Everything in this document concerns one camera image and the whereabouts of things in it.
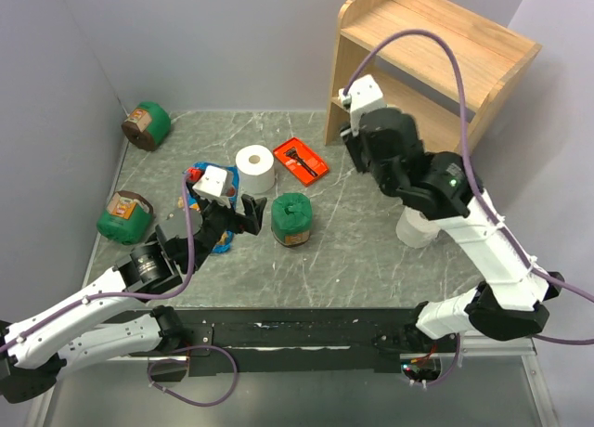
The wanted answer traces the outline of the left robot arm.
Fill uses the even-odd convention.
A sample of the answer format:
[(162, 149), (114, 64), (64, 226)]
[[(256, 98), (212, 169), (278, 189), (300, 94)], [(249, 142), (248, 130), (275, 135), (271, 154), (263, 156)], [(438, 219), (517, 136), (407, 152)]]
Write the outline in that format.
[(258, 235), (267, 200), (244, 194), (241, 202), (242, 213), (204, 199), (197, 210), (173, 211), (146, 243), (87, 287), (36, 316), (2, 322), (2, 397), (10, 404), (34, 399), (75, 370), (116, 356), (176, 353), (186, 330), (170, 306), (109, 321), (181, 293), (227, 231)]

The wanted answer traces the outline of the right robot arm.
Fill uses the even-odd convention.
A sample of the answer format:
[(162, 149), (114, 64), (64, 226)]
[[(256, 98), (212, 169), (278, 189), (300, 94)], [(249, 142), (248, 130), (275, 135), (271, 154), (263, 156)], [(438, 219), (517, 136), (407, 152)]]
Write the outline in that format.
[(549, 319), (543, 303), (560, 290), (539, 276), (542, 268), (520, 258), (501, 218), (484, 212), (488, 193), (481, 188), (473, 195), (459, 154), (426, 150), (414, 118), (391, 107), (364, 115), (358, 131), (344, 123), (340, 136), (358, 172), (372, 174), (384, 195), (436, 224), (483, 277), (457, 297), (417, 305), (415, 322), (406, 328), (412, 349), (426, 351), (447, 334), (467, 330), (497, 341), (542, 332)]

